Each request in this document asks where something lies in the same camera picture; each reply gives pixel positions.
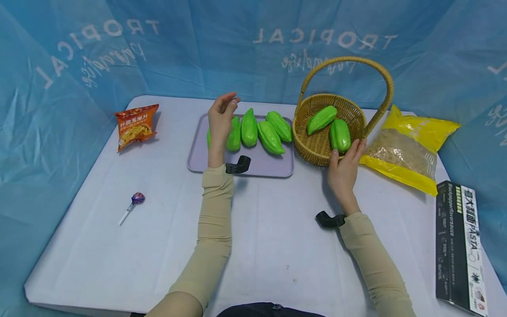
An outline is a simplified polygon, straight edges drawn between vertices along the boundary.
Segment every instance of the beige sleeve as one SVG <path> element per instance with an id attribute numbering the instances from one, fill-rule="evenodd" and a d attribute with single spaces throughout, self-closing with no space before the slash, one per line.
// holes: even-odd
<path id="1" fill-rule="evenodd" d="M 188 293 L 199 301 L 204 311 L 231 253 L 231 199 L 234 182 L 232 176 L 225 173 L 225 165 L 222 165 L 208 168 L 204 172 L 202 187 L 204 193 L 197 227 L 197 245 L 168 294 Z"/>
<path id="2" fill-rule="evenodd" d="M 378 316 L 415 316 L 400 272 L 380 242 L 370 218 L 354 213 L 345 218 L 340 233 L 359 265 Z"/>

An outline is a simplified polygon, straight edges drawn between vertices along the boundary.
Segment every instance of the fingers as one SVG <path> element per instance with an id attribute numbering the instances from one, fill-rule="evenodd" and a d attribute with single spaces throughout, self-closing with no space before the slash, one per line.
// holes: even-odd
<path id="1" fill-rule="evenodd" d="M 361 156 L 363 156 L 363 154 L 365 153 L 365 149 L 366 149 L 366 139 L 364 138 L 357 146 L 357 151 L 354 155 L 354 162 L 359 163 Z"/>
<path id="2" fill-rule="evenodd" d="M 236 96 L 236 92 L 228 92 L 226 94 L 223 94 L 222 96 L 218 97 L 211 108 L 209 109 L 210 112 L 216 111 L 218 113 L 224 113 L 224 111 L 227 108 L 227 105 L 232 101 L 232 99 Z"/>
<path id="3" fill-rule="evenodd" d="M 336 168 L 338 166 L 338 161 L 340 160 L 340 154 L 338 150 L 334 149 L 331 152 L 331 158 L 329 159 L 329 167 Z"/>
<path id="4" fill-rule="evenodd" d="M 229 117 L 233 117 L 234 115 L 234 111 L 236 111 L 236 109 L 238 108 L 238 102 L 233 99 L 228 105 L 227 105 L 227 108 L 225 109 L 224 111 L 224 115 L 227 115 Z"/>
<path id="5" fill-rule="evenodd" d="M 357 146 L 358 145 L 359 145 L 359 139 L 355 139 L 354 142 L 352 142 L 350 149 L 348 149 L 347 153 L 343 157 L 342 161 L 345 161 L 345 162 L 352 161 L 355 157 L 355 154 L 357 153 Z"/>

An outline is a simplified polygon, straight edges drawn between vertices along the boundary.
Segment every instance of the person's lap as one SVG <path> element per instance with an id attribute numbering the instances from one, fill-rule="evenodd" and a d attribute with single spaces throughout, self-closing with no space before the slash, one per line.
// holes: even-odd
<path id="1" fill-rule="evenodd" d="M 273 303 L 251 303 L 229 307 L 217 317 L 323 317 Z"/>

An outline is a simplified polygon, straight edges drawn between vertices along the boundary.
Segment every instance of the hand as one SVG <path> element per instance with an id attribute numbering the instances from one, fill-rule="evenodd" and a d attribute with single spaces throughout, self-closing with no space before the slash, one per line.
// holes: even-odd
<path id="1" fill-rule="evenodd" d="M 231 120 L 240 101 L 235 92 L 229 92 L 218 97 L 209 108 L 208 167 L 220 167 L 224 163 L 224 151 L 231 132 Z"/>
<path id="2" fill-rule="evenodd" d="M 354 196 L 353 188 L 357 179 L 359 160 L 366 148 L 366 139 L 355 140 L 341 161 L 337 150 L 331 153 L 328 170 L 328 184 L 336 199 L 343 207 L 343 213 L 347 217 L 359 212 L 359 205 Z"/>

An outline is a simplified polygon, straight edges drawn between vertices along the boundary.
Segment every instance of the blue backdrop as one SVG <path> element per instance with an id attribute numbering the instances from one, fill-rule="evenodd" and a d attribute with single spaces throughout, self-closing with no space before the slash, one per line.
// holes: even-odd
<path id="1" fill-rule="evenodd" d="M 506 0 L 0 0 L 0 315 L 59 314 L 22 285 L 133 97 L 296 103 L 343 55 L 383 64 L 402 110 L 462 124 L 442 160 L 477 189 L 507 286 L 505 17 Z M 373 109 L 384 89 L 355 63 L 309 86 Z"/>

